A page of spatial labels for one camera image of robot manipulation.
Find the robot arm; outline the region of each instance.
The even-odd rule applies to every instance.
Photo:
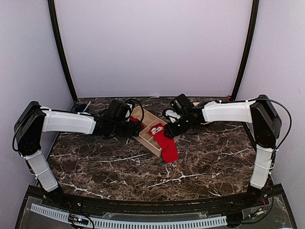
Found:
[[[254,171],[248,187],[252,202],[262,193],[268,174],[273,168],[276,143],[282,121],[266,95],[242,102],[209,102],[193,105],[184,94],[171,101],[171,121],[165,126],[165,135],[173,138],[188,131],[195,124],[216,121],[238,121],[253,124],[256,142]]]
[[[41,151],[42,132],[76,132],[107,137],[120,127],[120,130],[137,136],[141,130],[141,122],[129,120],[133,107],[131,101],[128,104],[113,100],[99,115],[92,115],[52,110],[33,101],[15,124],[13,148],[16,140],[18,149],[14,150],[26,160],[32,174],[46,192],[61,194],[63,191]]]

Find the wooden tray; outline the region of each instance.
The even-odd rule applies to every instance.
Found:
[[[139,106],[134,108],[132,112],[132,117],[137,118],[139,120],[142,118],[142,110]],[[153,138],[153,136],[151,136],[148,132],[154,125],[157,125],[158,123],[165,125],[166,122],[144,109],[144,119],[142,123],[145,128],[140,132],[138,137],[134,138],[146,148],[148,148],[151,152],[153,152],[156,156],[161,157],[161,147]],[[179,138],[180,136],[174,138],[175,143],[179,140]]]

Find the black vertical pole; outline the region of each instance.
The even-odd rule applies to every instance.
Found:
[[[251,44],[252,44],[252,39],[253,39],[253,35],[254,35],[255,23],[256,23],[257,12],[258,12],[258,3],[259,3],[259,0],[253,0],[249,28],[248,28],[246,43],[244,45],[244,53],[243,53],[242,61],[240,63],[240,67],[238,70],[234,89],[232,91],[232,95],[231,95],[232,100],[235,100],[237,98],[237,94],[238,94],[240,85],[243,80],[244,71],[246,69],[246,65],[247,65],[247,61],[248,61],[248,57],[249,57],[249,53],[250,53],[250,48],[251,48]]]
[[[65,75],[72,99],[74,102],[76,102],[78,98],[77,98],[77,94],[76,94],[76,91],[75,91],[75,88],[74,88],[74,85],[72,82],[72,78],[71,78],[70,71],[68,68],[66,56],[65,56],[65,53],[63,50],[63,45],[61,42],[61,35],[60,35],[60,31],[59,31],[59,26],[58,26],[54,0],[48,0],[48,4],[49,4],[50,18],[51,18],[51,22],[52,22],[54,38],[55,38],[59,58],[61,60],[63,73]]]

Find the black metal frame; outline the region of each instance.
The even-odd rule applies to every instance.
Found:
[[[272,197],[271,187],[265,190],[267,197]],[[24,208],[26,206],[28,197],[40,198],[42,204],[58,207],[45,199],[44,191],[41,188],[29,186],[22,202],[22,206],[19,211],[18,219],[15,225],[15,229],[19,229],[21,219],[23,216]],[[72,210],[81,212],[88,215],[102,216],[105,212],[112,213],[125,213],[125,214],[150,214],[150,215],[163,215],[163,214],[178,214],[178,213],[192,213],[208,211],[210,215],[226,215],[228,218],[235,217],[236,215],[242,216],[241,211],[247,206],[233,206],[228,205],[228,202],[236,202],[245,197],[246,193],[235,194],[225,197],[204,198],[194,200],[182,200],[182,201],[120,201],[120,200],[108,200],[76,196],[71,194],[65,194],[67,200],[72,204]],[[274,195],[282,195],[286,209],[288,211],[289,218],[293,228],[296,228],[294,216],[292,214],[289,202],[281,184],[274,185]]]
[[[237,78],[236,78],[235,85],[234,85],[232,95],[231,95],[231,98],[233,100],[235,100],[237,98],[237,94],[239,92],[240,85],[243,80],[244,71],[246,69],[246,65],[248,62],[248,57],[249,57],[249,53],[250,53],[250,49],[251,49],[251,44],[252,44],[252,39],[253,39],[254,29],[255,29],[255,24],[256,24],[258,4],[259,4],[259,0],[253,0],[249,28],[248,28],[246,43],[244,45],[244,53],[242,56],[242,61],[239,66]]]
[[[76,91],[75,91],[75,88],[73,85],[73,81],[71,78],[71,74],[70,74],[70,71],[68,68],[65,52],[63,49],[62,41],[61,41],[61,34],[60,34],[57,16],[56,16],[55,2],[54,2],[54,0],[48,0],[48,4],[49,4],[50,18],[51,18],[54,38],[55,38],[55,42],[56,42],[56,46],[57,46],[57,51],[58,51],[59,58],[61,60],[61,66],[63,69],[63,73],[65,75],[72,99],[74,102],[76,102],[78,100],[78,97],[77,97],[77,94],[76,94]]]
[[[253,0],[248,34],[247,34],[247,38],[246,38],[246,42],[245,42],[245,46],[244,46],[244,52],[243,52],[241,64],[239,67],[239,71],[237,74],[237,78],[235,81],[235,85],[234,85],[234,88],[233,88],[233,91],[231,94],[231,98],[233,100],[235,100],[237,97],[237,94],[240,89],[242,79],[244,76],[244,71],[245,71],[245,68],[247,65],[250,48],[251,48],[251,44],[252,44],[252,39],[253,39],[253,34],[254,34],[254,29],[255,29],[256,17],[257,17],[257,12],[258,12],[258,3],[259,3],[259,0]],[[61,35],[60,35],[58,20],[57,20],[57,16],[56,16],[55,2],[54,2],[54,0],[48,0],[48,4],[49,4],[50,18],[51,18],[52,27],[53,27],[54,38],[56,41],[57,51],[58,51],[58,54],[59,54],[59,57],[61,60],[62,69],[63,69],[64,75],[65,75],[65,78],[66,78],[66,81],[67,81],[67,84],[69,87],[70,94],[73,98],[73,101],[76,102],[78,100],[78,97],[77,97],[77,94],[76,94],[76,91],[75,91],[75,88],[73,85],[73,81],[71,78],[71,74],[70,74],[70,71],[68,68],[66,56],[65,56],[62,41],[61,41]]]

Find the white cable tie strip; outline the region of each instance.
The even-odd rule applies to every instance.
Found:
[[[69,213],[60,209],[52,209],[48,206],[32,204],[31,211],[54,220],[69,223]],[[227,225],[226,216],[175,222],[128,222],[100,219],[95,217],[90,217],[90,219],[94,222],[94,227],[96,229],[205,229]],[[86,228],[92,228],[92,223],[89,222]]]

